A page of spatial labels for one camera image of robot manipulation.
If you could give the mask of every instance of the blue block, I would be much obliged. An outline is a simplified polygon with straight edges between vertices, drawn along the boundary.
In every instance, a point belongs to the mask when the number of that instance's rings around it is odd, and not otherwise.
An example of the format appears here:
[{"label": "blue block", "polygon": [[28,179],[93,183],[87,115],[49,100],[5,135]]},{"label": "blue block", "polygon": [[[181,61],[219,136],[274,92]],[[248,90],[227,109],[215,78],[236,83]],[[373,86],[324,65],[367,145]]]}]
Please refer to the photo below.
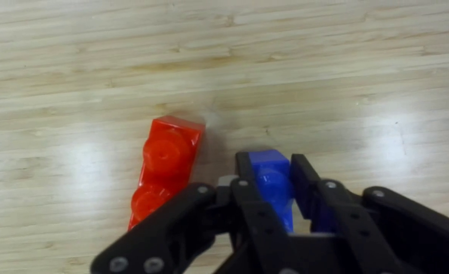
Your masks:
[{"label": "blue block", "polygon": [[276,150],[250,153],[248,156],[262,197],[273,206],[286,232],[294,232],[291,208],[294,189],[289,180],[289,160]]}]

